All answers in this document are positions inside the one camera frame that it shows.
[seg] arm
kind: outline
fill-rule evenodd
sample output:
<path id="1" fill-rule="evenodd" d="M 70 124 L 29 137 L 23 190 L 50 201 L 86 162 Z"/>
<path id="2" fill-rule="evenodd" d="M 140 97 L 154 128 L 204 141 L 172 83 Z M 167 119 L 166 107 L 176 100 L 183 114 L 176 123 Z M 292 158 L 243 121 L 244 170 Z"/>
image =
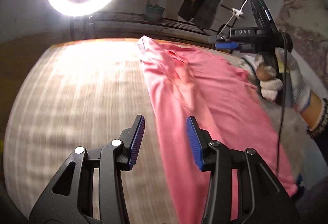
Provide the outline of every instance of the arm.
<path id="1" fill-rule="evenodd" d="M 276 55 L 281 60 L 284 60 L 283 49 L 277 49 Z M 283 83 L 281 80 L 276 79 L 276 71 L 272 67 L 266 66 L 261 56 L 256 56 L 255 66 L 256 76 L 260 80 L 263 97 L 269 101 L 274 101 L 278 91 L 283 88 Z M 328 118 L 326 103 L 307 86 L 296 59 L 290 53 L 287 53 L 287 67 L 292 81 L 293 108 L 307 123 L 309 135 L 318 145 L 328 164 L 328 125 L 325 127 L 324 121 L 326 114 Z"/>

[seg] pink shirt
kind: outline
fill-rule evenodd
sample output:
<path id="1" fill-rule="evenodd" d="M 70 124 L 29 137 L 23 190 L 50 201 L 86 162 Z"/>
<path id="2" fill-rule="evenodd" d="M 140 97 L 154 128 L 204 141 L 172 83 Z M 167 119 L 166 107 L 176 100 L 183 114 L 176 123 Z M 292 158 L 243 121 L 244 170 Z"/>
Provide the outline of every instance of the pink shirt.
<path id="1" fill-rule="evenodd" d="M 222 56 L 196 47 L 181 48 L 143 36 L 140 60 L 151 104 L 168 187 L 180 224 L 199 224 L 209 173 L 195 165 L 186 134 L 186 120 L 195 116 L 201 129 L 227 147 L 248 147 L 276 170 L 277 139 L 247 71 Z M 281 151 L 279 180 L 289 195 L 296 191 L 285 152 Z M 237 218 L 237 178 L 232 181 L 232 219 Z"/>

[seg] beige bedspread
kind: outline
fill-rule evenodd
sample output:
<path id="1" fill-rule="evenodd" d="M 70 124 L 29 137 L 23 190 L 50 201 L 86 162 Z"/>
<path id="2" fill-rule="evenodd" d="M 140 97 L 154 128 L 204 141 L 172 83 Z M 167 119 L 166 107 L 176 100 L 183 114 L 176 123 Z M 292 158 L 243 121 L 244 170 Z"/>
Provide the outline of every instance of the beige bedspread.
<path id="1" fill-rule="evenodd" d="M 240 64 L 238 58 L 226 57 Z M 277 129 L 280 108 L 263 106 L 276 118 L 273 125 Z M 130 127 L 137 114 L 145 116 L 144 138 L 137 165 L 122 173 L 130 222 L 178 223 L 134 40 L 53 46 L 30 71 L 13 105 L 5 136 L 5 180 L 14 203 L 28 216 L 77 146 L 102 147 Z M 291 124 L 283 132 L 283 143 L 296 175 L 301 169 L 305 131 L 298 115 L 289 111 L 287 115 Z M 98 217 L 96 198 L 94 204 Z"/>

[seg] gloved hand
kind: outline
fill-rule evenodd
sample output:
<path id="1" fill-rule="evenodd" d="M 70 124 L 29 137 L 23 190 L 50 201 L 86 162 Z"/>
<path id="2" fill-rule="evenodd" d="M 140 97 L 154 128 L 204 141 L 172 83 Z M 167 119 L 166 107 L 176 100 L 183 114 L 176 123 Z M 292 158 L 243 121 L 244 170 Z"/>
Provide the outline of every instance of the gloved hand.
<path id="1" fill-rule="evenodd" d="M 285 51 L 282 48 L 276 48 L 276 56 L 284 62 Z M 283 82 L 276 78 L 276 70 L 264 64 L 264 59 L 261 55 L 255 57 L 256 76 L 260 80 L 262 96 L 274 101 L 278 91 L 282 90 Z M 296 59 L 287 52 L 287 68 L 290 71 L 293 91 L 293 108 L 300 113 L 305 110 L 310 104 L 311 90 L 304 82 L 303 76 Z"/>

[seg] bracelet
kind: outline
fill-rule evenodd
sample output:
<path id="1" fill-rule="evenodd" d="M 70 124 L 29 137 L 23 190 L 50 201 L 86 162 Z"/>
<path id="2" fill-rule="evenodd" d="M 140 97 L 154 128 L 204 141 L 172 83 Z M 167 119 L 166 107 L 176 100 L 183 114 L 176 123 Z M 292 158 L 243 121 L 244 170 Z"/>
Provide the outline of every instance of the bracelet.
<path id="1" fill-rule="evenodd" d="M 328 123 L 328 100 L 326 98 L 323 98 L 322 100 L 324 101 L 325 105 L 319 124 L 313 131 L 309 130 L 309 127 L 307 128 L 307 133 L 312 139 L 321 134 L 326 129 Z"/>

